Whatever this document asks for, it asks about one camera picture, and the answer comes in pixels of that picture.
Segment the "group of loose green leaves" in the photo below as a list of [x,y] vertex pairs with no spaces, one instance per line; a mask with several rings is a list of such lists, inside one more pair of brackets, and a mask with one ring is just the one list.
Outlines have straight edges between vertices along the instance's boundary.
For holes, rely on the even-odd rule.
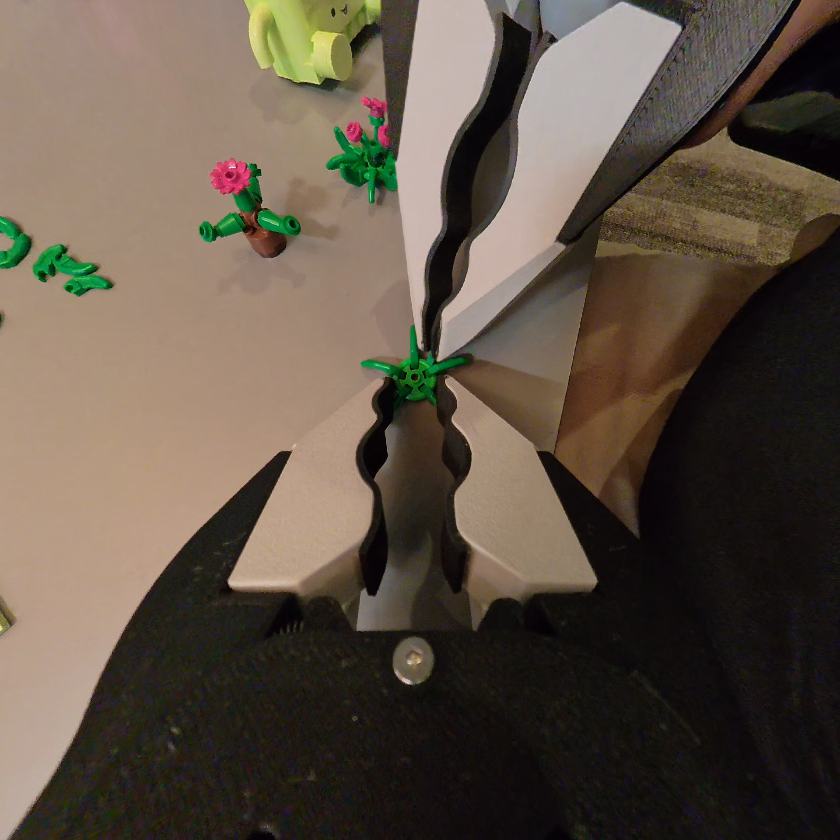
[[[16,268],[28,257],[33,239],[6,216],[1,216],[1,236],[8,240],[7,246],[1,250],[1,269]],[[64,244],[55,244],[42,250],[36,256],[31,270],[40,282],[47,282],[57,275],[64,276],[63,289],[78,298],[90,291],[109,290],[113,286],[111,280],[98,273],[98,265],[76,259]]]

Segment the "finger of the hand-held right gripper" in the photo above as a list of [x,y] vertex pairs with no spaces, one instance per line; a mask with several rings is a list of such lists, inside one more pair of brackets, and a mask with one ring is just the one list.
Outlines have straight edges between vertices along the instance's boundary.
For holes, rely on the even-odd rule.
[[416,7],[396,173],[417,336],[436,349],[456,257],[473,228],[480,158],[510,113],[539,32],[538,2]]
[[440,311],[436,356],[461,349],[565,250],[560,230],[682,26],[635,3],[541,3],[549,43],[511,115],[498,209]]

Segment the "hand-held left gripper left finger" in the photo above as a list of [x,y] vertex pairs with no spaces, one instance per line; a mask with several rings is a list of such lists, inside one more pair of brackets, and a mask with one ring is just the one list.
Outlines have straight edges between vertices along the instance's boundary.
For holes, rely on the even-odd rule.
[[387,560],[375,475],[395,391],[389,377],[372,381],[297,442],[228,578],[233,591],[329,596],[356,626]]

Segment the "green bush with pink flowers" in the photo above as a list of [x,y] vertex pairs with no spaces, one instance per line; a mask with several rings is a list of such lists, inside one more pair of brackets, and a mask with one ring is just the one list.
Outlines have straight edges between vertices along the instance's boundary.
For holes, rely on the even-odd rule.
[[369,202],[373,204],[378,187],[389,192],[397,190],[396,158],[386,121],[386,102],[362,97],[361,103],[369,111],[372,134],[369,135],[358,121],[349,122],[345,129],[334,128],[341,153],[333,156],[326,167],[338,171],[352,186],[365,187]]

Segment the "pink flower on brown stem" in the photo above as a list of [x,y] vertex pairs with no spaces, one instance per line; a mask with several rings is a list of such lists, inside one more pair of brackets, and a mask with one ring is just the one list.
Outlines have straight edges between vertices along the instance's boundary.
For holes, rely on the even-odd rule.
[[255,163],[231,158],[219,161],[209,174],[215,190],[234,198],[237,210],[216,224],[201,222],[198,233],[212,243],[219,238],[242,234],[261,257],[278,257],[287,247],[287,238],[301,232],[300,222],[291,215],[284,217],[263,207],[259,184],[261,170]]

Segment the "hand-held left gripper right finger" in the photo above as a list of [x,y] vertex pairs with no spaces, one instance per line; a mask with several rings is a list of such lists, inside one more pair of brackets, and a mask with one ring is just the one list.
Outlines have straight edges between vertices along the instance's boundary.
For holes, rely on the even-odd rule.
[[441,555],[473,627],[499,599],[591,592],[597,579],[546,470],[549,453],[452,377],[437,391],[444,462],[454,478]]

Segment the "green spiky plant base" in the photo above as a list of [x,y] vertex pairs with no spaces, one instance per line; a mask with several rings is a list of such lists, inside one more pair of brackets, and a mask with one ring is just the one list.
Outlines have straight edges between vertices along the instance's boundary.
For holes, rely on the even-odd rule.
[[431,352],[422,355],[415,326],[410,328],[409,333],[409,355],[399,364],[373,359],[360,363],[361,367],[381,372],[393,380],[395,410],[405,403],[429,402],[435,406],[438,377],[471,363],[471,357],[468,355],[458,355],[445,360],[435,360]]

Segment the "person's right hand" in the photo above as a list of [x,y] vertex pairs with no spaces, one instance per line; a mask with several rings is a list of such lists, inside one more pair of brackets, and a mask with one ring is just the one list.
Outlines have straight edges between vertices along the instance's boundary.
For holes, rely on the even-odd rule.
[[800,1],[758,63],[740,76],[726,96],[684,138],[680,149],[697,147],[726,129],[787,59],[838,18],[838,1]]

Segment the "lime green brick pot figure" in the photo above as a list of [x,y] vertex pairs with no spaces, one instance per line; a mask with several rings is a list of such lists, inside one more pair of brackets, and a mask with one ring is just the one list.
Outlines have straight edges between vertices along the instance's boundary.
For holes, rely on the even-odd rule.
[[262,69],[297,83],[346,81],[352,40],[382,12],[380,1],[245,1],[248,39]]

